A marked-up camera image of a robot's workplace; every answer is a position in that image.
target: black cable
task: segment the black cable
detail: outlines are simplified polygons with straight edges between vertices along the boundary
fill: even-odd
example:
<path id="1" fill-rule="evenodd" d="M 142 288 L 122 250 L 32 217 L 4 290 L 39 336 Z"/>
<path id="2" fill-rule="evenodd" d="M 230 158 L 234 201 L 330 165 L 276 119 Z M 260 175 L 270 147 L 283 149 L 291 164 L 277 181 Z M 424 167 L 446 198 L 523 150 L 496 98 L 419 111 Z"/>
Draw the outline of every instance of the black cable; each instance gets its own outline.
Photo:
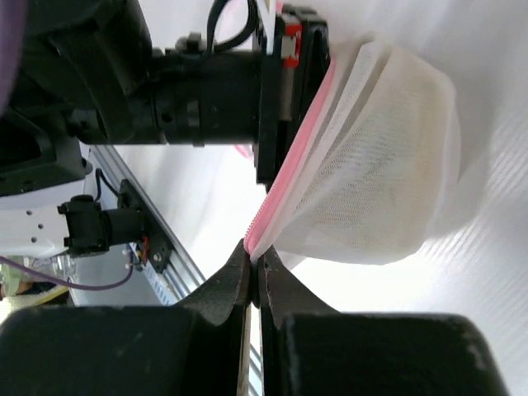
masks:
<path id="1" fill-rule="evenodd" d="M 243 44 L 253 32 L 257 29 L 258 24 L 258 10 L 254 0 L 247 0 L 247 20 L 245 27 L 235 36 L 223 43 L 214 46 L 215 52 L 224 52 L 232 50 L 235 47 Z"/>
<path id="2" fill-rule="evenodd" d="M 108 187 L 108 190 L 116 197 L 119 198 L 119 192 L 113 187 L 112 184 L 106 179 L 105 174 L 102 172 L 100 168 L 96 169 L 96 185 L 97 185 L 97 195 L 95 198 L 95 202 L 99 201 L 102 196 L 102 189 L 101 189 L 101 180 L 103 183 L 105 183 L 106 187 Z"/>
<path id="3" fill-rule="evenodd" d="M 220 15 L 224 10 L 225 6 L 229 0 L 214 0 L 213 5 L 209 11 L 209 16 L 207 17 L 207 43 L 205 51 L 201 54 L 181 54 L 181 57 L 184 60 L 190 62 L 205 62 L 209 59 L 214 52 L 224 52 L 226 50 L 231 50 L 234 47 L 241 45 L 245 40 L 247 40 L 251 34 L 255 31 L 258 24 L 258 10 L 254 0 L 247 0 L 247 21 L 245 27 L 231 39 L 215 45 L 215 31 L 216 25 L 220 19 Z"/>

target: white mesh bag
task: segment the white mesh bag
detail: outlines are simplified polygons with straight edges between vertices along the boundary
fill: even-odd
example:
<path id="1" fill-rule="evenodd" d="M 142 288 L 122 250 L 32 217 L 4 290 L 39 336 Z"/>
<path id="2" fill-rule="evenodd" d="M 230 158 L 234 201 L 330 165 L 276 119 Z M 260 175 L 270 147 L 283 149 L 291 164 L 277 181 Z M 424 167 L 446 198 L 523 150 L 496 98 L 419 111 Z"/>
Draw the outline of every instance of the white mesh bag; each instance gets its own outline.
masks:
<path id="1" fill-rule="evenodd" d="M 332 64 L 245 238 L 304 257 L 383 264 L 423 244 L 458 177 L 450 79 L 368 35 Z"/>

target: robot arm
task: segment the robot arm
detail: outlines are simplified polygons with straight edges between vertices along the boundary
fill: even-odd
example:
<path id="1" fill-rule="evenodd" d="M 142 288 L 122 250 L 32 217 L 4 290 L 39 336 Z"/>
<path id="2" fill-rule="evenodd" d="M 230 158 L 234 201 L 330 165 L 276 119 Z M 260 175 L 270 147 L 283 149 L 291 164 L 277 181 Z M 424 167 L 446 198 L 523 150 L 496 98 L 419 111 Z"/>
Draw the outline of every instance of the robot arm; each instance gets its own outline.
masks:
<path id="1" fill-rule="evenodd" d="M 257 182 L 269 187 L 328 68 L 327 24 L 284 5 L 271 35 L 262 5 L 248 0 L 244 29 L 216 43 L 227 2 L 214 1 L 206 40 L 190 34 L 162 50 L 137 0 L 29 0 L 19 74 L 0 119 L 0 196 L 82 180 L 92 166 L 79 141 L 253 144 Z M 253 50 L 234 49 L 250 36 Z M 16 224 L 0 238 L 1 254 L 86 256 L 149 236 L 141 210 L 101 210 L 87 196 L 27 213 L 0 214 Z"/>

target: wire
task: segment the wire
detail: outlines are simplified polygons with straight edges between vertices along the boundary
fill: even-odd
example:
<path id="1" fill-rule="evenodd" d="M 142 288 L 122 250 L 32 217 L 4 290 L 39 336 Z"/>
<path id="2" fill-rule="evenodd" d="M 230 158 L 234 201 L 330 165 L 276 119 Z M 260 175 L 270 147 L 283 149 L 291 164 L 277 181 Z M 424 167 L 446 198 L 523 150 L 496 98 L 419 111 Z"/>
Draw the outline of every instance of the wire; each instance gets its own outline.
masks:
<path id="1" fill-rule="evenodd" d="M 63 280 L 63 279 L 55 278 L 54 276 L 43 274 L 41 272 L 34 270 L 33 268 L 28 268 L 27 266 L 14 262 L 13 260 L 9 260 L 6 257 L 0 257 L 0 262 L 3 262 L 4 264 L 8 266 L 12 266 L 22 272 L 25 272 L 26 274 L 30 274 L 32 276 L 38 277 L 44 281 L 55 283 L 56 285 L 60 285 L 60 286 L 65 286 L 70 289 L 86 290 L 86 291 L 103 291 L 103 290 L 114 289 L 128 282 L 128 280 L 132 277 L 132 272 L 134 272 L 134 268 L 132 266 L 129 266 L 129 273 L 126 275 L 125 278 L 123 278 L 119 282 L 111 283 L 109 285 L 103 285 L 103 286 L 90 286 L 90 285 L 79 285 L 77 283 L 68 282 L 67 280 Z"/>
<path id="2" fill-rule="evenodd" d="M 96 185 L 97 185 L 97 195 L 95 198 L 95 202 L 99 201 L 102 196 L 102 189 L 101 189 L 101 180 L 103 183 L 105 183 L 105 186 L 108 187 L 108 190 L 111 191 L 111 193 L 116 197 L 119 198 L 119 192 L 113 187 L 112 184 L 106 179 L 105 174 L 102 172 L 102 169 L 98 168 L 96 169 Z"/>
<path id="3" fill-rule="evenodd" d="M 224 41 L 223 43 L 215 45 L 214 51 L 224 52 L 243 44 L 244 41 L 251 37 L 255 29 L 257 29 L 257 24 L 257 6 L 255 5 L 254 0 L 247 0 L 247 20 L 245 27 L 235 37 L 232 37 L 229 40 Z"/>
<path id="4" fill-rule="evenodd" d="M 149 259 L 149 238 L 143 237 L 143 251 L 141 252 L 141 262 L 145 265 Z"/>
<path id="5" fill-rule="evenodd" d="M 255 5 L 255 0 L 247 0 L 247 21 L 245 27 L 231 39 L 215 45 L 215 31 L 216 25 L 220 19 L 220 15 L 224 10 L 229 0 L 214 0 L 213 5 L 207 17 L 207 43 L 205 51 L 201 54 L 181 54 L 181 57 L 191 62 L 204 62 L 209 59 L 214 52 L 224 52 L 231 50 L 234 47 L 241 45 L 247 40 L 255 31 L 258 24 L 258 10 Z"/>

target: white backdrop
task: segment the white backdrop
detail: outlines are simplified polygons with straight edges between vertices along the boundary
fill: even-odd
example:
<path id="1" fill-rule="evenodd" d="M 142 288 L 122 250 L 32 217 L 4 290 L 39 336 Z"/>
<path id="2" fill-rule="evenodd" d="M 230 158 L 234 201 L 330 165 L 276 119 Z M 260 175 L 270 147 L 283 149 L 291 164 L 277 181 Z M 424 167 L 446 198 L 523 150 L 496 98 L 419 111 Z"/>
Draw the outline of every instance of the white backdrop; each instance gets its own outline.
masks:
<path id="1" fill-rule="evenodd" d="M 304 0 L 331 40 L 370 30 L 414 50 L 457 88 L 462 171 L 455 198 L 416 255 L 382 267 L 306 261 L 294 273 L 346 311 L 463 314 L 490 342 L 514 395 L 528 394 L 528 2 Z M 203 31 L 210 0 L 144 0 L 155 45 Z M 209 276 L 262 201 L 233 148 L 120 148 Z"/>

